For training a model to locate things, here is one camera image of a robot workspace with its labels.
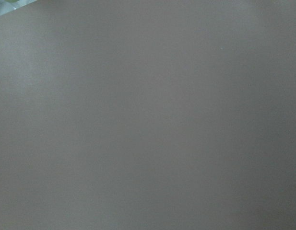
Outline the blurred white side table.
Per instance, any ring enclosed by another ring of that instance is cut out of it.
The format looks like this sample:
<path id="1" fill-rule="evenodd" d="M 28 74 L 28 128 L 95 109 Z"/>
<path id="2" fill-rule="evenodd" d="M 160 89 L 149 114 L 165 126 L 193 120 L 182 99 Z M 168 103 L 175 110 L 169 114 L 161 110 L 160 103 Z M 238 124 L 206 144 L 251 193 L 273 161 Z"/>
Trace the blurred white side table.
<path id="1" fill-rule="evenodd" d="M 0 0 L 0 16 L 25 5 L 35 2 L 36 0 Z"/>

